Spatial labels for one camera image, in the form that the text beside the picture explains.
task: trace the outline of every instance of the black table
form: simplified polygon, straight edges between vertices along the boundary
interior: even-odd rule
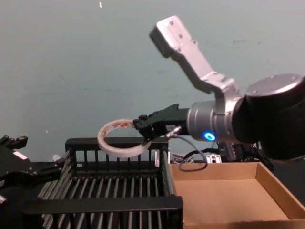
[[[274,166],[275,176],[305,205],[305,161]],[[0,195],[3,195],[8,200],[4,206],[0,206],[0,228],[22,229],[19,209],[25,201],[36,198],[42,187],[43,185],[39,185],[31,190],[10,187],[0,191]]]

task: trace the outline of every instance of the cardboard box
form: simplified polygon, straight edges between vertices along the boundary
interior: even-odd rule
[[[184,229],[305,229],[304,206],[262,163],[209,164],[198,172],[172,164],[171,173]]]

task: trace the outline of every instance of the metal bracket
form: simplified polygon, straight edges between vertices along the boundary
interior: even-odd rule
[[[184,156],[182,156],[182,155],[173,154],[173,164],[180,164],[183,158],[184,158]],[[192,164],[192,163],[194,163],[194,161],[195,161],[195,155],[192,155],[185,161],[185,163]]]
[[[234,152],[233,143],[218,143],[219,148],[221,149],[221,153],[223,156],[227,158],[228,161],[236,160],[236,154]]]

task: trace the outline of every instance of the clear tape roll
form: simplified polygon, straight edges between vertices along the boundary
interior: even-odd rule
[[[105,137],[108,135],[109,132],[115,129],[119,128],[135,128],[133,125],[133,120],[132,119],[119,119],[112,121],[110,123],[107,123],[104,125],[98,135],[97,135],[97,140],[99,147],[102,151],[107,153],[110,156],[115,156],[115,157],[133,157],[137,156],[139,154],[144,153],[149,146],[151,145],[151,142],[143,142],[135,147],[131,148],[115,148],[113,146],[108,145],[105,142]]]

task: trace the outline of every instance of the white label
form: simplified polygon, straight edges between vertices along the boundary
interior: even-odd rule
[[[3,196],[0,196],[0,204],[4,203],[6,201],[6,198],[4,198]]]
[[[215,155],[215,154],[207,155],[206,161],[208,164],[221,163],[221,157],[220,155]]]
[[[22,153],[19,153],[18,151],[15,151],[13,154],[16,155],[17,157],[21,158],[22,160],[28,159],[25,155],[23,155]]]
[[[160,154],[159,154],[159,151],[157,151],[157,150],[154,152],[154,166],[156,168],[159,168],[159,166],[160,166]]]
[[[166,125],[165,128],[167,131],[172,131],[173,129],[175,129],[175,125]]]
[[[170,164],[171,163],[171,152],[170,152],[170,149],[168,148],[168,151],[167,151],[167,163]]]

